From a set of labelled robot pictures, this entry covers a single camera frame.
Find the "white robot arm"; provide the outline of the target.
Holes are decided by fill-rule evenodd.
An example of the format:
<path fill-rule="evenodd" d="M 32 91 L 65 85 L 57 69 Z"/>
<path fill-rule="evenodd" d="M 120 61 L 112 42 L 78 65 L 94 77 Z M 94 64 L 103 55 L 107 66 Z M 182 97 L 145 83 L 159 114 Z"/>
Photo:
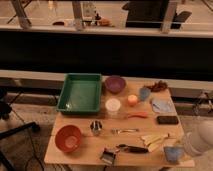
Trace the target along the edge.
<path fill-rule="evenodd" d="M 182 138 L 185 152 L 190 156 L 200 156 L 213 149 L 213 121 L 203 121 L 196 129 Z"/>

